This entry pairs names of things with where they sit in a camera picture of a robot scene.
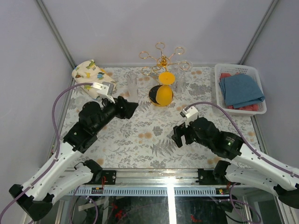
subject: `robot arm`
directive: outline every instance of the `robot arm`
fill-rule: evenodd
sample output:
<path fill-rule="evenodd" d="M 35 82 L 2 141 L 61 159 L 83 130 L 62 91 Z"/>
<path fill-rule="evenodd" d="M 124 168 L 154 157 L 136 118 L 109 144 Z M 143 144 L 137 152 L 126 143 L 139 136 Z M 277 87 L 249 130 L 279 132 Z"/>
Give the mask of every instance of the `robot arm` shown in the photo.
<path fill-rule="evenodd" d="M 240 162 L 253 169 L 242 169 L 226 161 L 219 161 L 213 172 L 215 180 L 220 183 L 240 182 L 266 190 L 285 204 L 299 208 L 299 169 L 283 164 L 272 157 L 252 151 L 234 133 L 219 131 L 215 125 L 205 118 L 198 118 L 195 107 L 183 110 L 181 115 L 186 122 L 173 128 L 172 139 L 178 147 L 183 145 L 181 137 L 184 136 L 186 144 L 193 142 L 209 148 L 221 158 Z M 283 167 L 289 173 L 277 168 Z"/>
<path fill-rule="evenodd" d="M 14 184 L 9 192 L 16 198 L 27 187 L 17 203 L 34 220 L 43 218 L 62 196 L 84 183 L 101 183 L 102 168 L 93 160 L 83 162 L 69 176 L 58 179 L 69 167 L 69 164 L 79 158 L 96 140 L 98 132 L 114 117 L 130 119 L 138 103 L 130 103 L 123 97 L 112 98 L 108 95 L 109 86 L 98 84 L 98 93 L 102 96 L 103 108 L 97 102 L 88 102 L 79 113 L 79 121 L 70 129 L 60 145 L 60 153 L 56 159 L 53 155 L 43 167 L 22 185 Z M 54 166 L 47 175 L 42 177 L 34 186 L 31 183 L 39 177 L 55 160 Z"/>

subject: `cable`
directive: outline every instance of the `cable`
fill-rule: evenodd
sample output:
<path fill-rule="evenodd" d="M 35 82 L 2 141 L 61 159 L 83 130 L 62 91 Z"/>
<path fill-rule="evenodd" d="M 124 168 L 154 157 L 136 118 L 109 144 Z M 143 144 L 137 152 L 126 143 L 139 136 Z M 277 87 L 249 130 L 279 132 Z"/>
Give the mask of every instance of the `cable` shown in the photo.
<path fill-rule="evenodd" d="M 266 158 L 262 157 L 262 155 L 259 154 L 258 151 L 255 150 L 255 149 L 249 144 L 249 142 L 245 139 L 245 137 L 243 136 L 242 132 L 240 131 L 240 129 L 238 128 L 238 126 L 235 124 L 235 122 L 232 120 L 232 118 L 229 116 L 229 114 L 226 113 L 226 112 L 225 112 L 221 107 L 219 107 L 218 105 L 213 104 L 213 103 L 210 103 L 210 102 L 197 102 L 197 103 L 194 103 L 194 104 L 190 104 L 189 106 L 187 106 L 187 107 L 185 108 L 185 110 L 188 110 L 190 107 L 195 106 L 195 105 L 200 105 L 200 104 L 209 104 L 209 105 L 215 106 L 215 107 L 217 107 L 219 110 L 221 110 L 221 111 L 225 114 L 225 116 L 229 119 L 229 121 L 232 123 L 232 125 L 235 127 L 236 131 L 239 133 L 239 135 L 240 135 L 240 137 L 243 139 L 244 143 L 245 143 L 245 144 L 251 149 L 251 151 L 252 151 L 255 155 L 257 155 L 261 160 L 264 160 L 266 163 L 272 165 L 273 167 L 275 167 L 275 168 L 277 168 L 277 169 L 279 169 L 279 170 L 281 170 L 281 171 L 286 172 L 287 174 L 290 174 L 290 175 L 292 175 L 292 176 L 295 176 L 295 177 L 299 178 L 299 175 L 298 175 L 298 174 L 295 174 L 295 173 L 293 173 L 293 172 L 291 172 L 291 171 L 289 171 L 289 170 L 287 170 L 287 169 L 284 169 L 284 168 L 282 168 L 282 167 L 280 167 L 280 166 L 274 164 L 273 162 L 267 160 Z"/>
<path fill-rule="evenodd" d="M 231 189 L 230 189 L 230 192 L 229 192 L 229 199 L 230 199 L 230 201 L 231 201 L 231 203 L 232 203 L 232 205 L 233 205 L 234 210 L 235 210 L 235 211 L 238 213 L 238 215 L 239 215 L 243 220 L 245 220 L 246 222 L 249 222 L 249 223 L 252 223 L 252 224 L 259 224 L 259 223 L 261 223 L 261 222 L 262 222 L 262 218 L 261 218 L 260 214 L 257 212 L 257 210 L 256 210 L 254 207 L 252 207 L 251 205 L 249 205 L 249 204 L 247 204 L 247 203 L 245 203 L 245 202 L 242 202 L 242 201 L 233 199 L 233 194 L 232 194 L 232 193 L 233 193 L 233 188 L 234 188 L 234 186 L 235 186 L 236 184 L 237 184 L 237 183 L 234 183 L 234 184 L 232 185 L 232 187 L 231 187 Z M 246 219 L 246 218 L 239 212 L 239 210 L 237 210 L 237 208 L 235 207 L 234 202 L 238 202 L 239 204 L 244 204 L 244 205 L 248 206 L 253 212 L 255 212 L 255 213 L 257 214 L 258 222 L 255 223 L 255 222 L 252 222 L 252 221 Z"/>
<path fill-rule="evenodd" d="M 231 185 L 231 182 L 229 181 L 228 184 L 227 184 L 227 186 L 226 186 L 226 190 L 229 189 L 230 185 Z"/>
<path fill-rule="evenodd" d="M 92 85 L 92 83 L 80 83 L 80 84 L 76 84 L 76 85 L 73 85 L 73 86 L 70 86 L 69 88 L 67 88 L 66 90 L 62 91 L 58 97 L 55 99 L 54 101 L 54 104 L 53 104 L 53 107 L 52 107 L 52 123 L 53 123 L 53 126 L 54 126 L 54 131 L 55 131 L 55 136 L 56 136 L 56 140 L 57 140 L 57 150 L 56 150 L 56 155 L 55 155 L 55 159 L 52 161 L 52 163 L 49 165 L 49 167 L 38 177 L 36 178 L 32 183 L 31 183 L 31 186 L 30 187 L 27 187 L 26 189 L 23 190 L 22 193 L 20 193 L 14 200 L 12 200 L 4 209 L 3 211 L 1 212 L 0 214 L 0 224 L 1 224 L 1 221 L 2 221 L 2 218 L 5 214 L 5 212 L 10 208 L 10 206 L 12 206 L 20 197 L 22 197 L 27 191 L 29 191 L 40 179 L 42 179 L 50 170 L 51 168 L 54 166 L 55 162 L 56 162 L 56 159 L 58 158 L 59 156 L 59 151 L 60 151 L 60 137 L 59 137 L 59 132 L 58 132 L 58 128 L 56 126 L 56 123 L 55 123 L 55 107 L 56 107 L 56 104 L 58 102 L 58 100 L 66 93 L 68 92 L 69 90 L 72 90 L 78 86 L 81 86 L 81 85 Z"/>
<path fill-rule="evenodd" d="M 104 193 L 104 185 L 105 185 L 105 182 L 106 182 L 106 177 L 103 176 L 103 177 L 102 177 L 102 190 L 103 190 L 103 193 Z"/>
<path fill-rule="evenodd" d="M 230 220 L 236 222 L 236 223 L 246 223 L 246 222 L 243 222 L 243 221 L 237 221 L 235 219 L 233 219 L 231 216 L 229 216 L 226 212 L 224 212 L 224 214 L 226 215 L 227 218 L 229 218 Z"/>
<path fill-rule="evenodd" d="M 75 191 L 74 191 L 74 193 L 73 193 L 73 195 L 72 195 L 72 197 L 71 197 L 70 205 L 73 204 L 75 195 L 76 195 L 76 193 L 77 193 L 79 187 L 80 187 L 80 186 L 78 186 L 78 187 L 75 189 Z M 94 204 L 94 207 L 95 207 L 95 213 L 96 213 L 96 214 L 95 214 L 95 219 L 94 219 L 93 224 L 95 224 L 95 223 L 97 222 L 97 220 L 98 220 L 98 215 L 99 215 L 98 205 L 97 205 L 96 202 L 95 202 L 94 200 L 92 200 L 90 197 L 87 197 L 86 199 L 89 199 L 89 200 Z M 72 214 L 72 209 L 69 209 L 69 210 L 70 210 L 70 212 L 69 212 L 69 220 L 70 220 L 70 223 L 73 224 L 73 222 L 72 222 L 72 216 L 71 216 L 71 214 Z"/>

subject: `transparent cup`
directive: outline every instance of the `transparent cup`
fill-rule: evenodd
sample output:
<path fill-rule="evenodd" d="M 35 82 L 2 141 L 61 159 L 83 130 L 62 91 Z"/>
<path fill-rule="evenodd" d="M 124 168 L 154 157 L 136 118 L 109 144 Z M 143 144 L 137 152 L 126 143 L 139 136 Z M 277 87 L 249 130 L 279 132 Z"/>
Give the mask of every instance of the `transparent cup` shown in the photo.
<path fill-rule="evenodd" d="M 178 64 L 172 65 L 171 73 L 175 76 L 176 80 L 171 85 L 172 90 L 177 94 L 180 95 L 186 91 L 186 78 L 185 78 L 185 71 L 180 68 Z"/>
<path fill-rule="evenodd" d="M 129 73 L 127 75 L 128 92 L 130 102 L 138 102 L 138 85 L 137 85 L 137 75 L 134 73 Z"/>

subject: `white plastic basket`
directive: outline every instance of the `white plastic basket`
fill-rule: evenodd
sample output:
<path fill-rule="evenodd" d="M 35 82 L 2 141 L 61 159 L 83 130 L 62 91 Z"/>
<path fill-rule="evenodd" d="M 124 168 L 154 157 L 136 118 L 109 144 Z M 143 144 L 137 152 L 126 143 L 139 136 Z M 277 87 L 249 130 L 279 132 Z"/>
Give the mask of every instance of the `white plastic basket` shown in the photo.
<path fill-rule="evenodd" d="M 260 77 L 255 68 L 245 66 L 245 65 L 238 65 L 238 64 L 216 64 L 215 65 L 215 85 L 216 85 L 216 100 L 218 106 L 220 106 L 222 109 L 224 109 L 226 112 L 228 112 L 231 115 L 253 116 L 255 114 L 266 113 L 267 107 L 266 107 L 265 100 L 258 104 L 258 111 L 242 111 L 242 110 L 228 109 L 227 106 L 225 105 L 224 97 L 219 85 L 220 82 L 219 77 L 221 73 L 224 72 L 227 72 L 232 76 L 235 75 L 237 72 L 248 75 L 255 80 L 257 85 L 260 87 L 261 91 L 263 91 Z"/>

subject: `red cloth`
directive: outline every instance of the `red cloth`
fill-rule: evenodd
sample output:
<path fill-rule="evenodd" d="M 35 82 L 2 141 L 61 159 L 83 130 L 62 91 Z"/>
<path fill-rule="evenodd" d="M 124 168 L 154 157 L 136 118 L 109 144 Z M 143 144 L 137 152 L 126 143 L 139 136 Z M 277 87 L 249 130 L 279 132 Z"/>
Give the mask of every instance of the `red cloth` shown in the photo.
<path fill-rule="evenodd" d="M 228 106 L 228 109 L 235 109 L 235 108 L 233 106 Z M 241 110 L 241 111 L 258 111 L 258 105 L 257 104 L 248 105 L 248 106 L 237 108 L 235 110 Z"/>
<path fill-rule="evenodd" d="M 227 77 L 230 77 L 230 76 L 232 76 L 232 75 L 229 74 L 229 73 L 223 72 L 220 75 L 220 79 L 227 78 Z M 228 109 L 235 109 L 235 108 L 233 106 L 228 106 Z M 241 111 L 258 111 L 258 105 L 257 104 L 248 105 L 248 106 L 237 108 L 235 110 L 241 110 Z"/>
<path fill-rule="evenodd" d="M 226 78 L 226 77 L 230 77 L 230 76 L 232 76 L 232 75 L 231 75 L 231 74 L 229 74 L 229 73 L 221 73 L 221 75 L 220 75 L 220 78 L 219 78 L 219 79 Z"/>

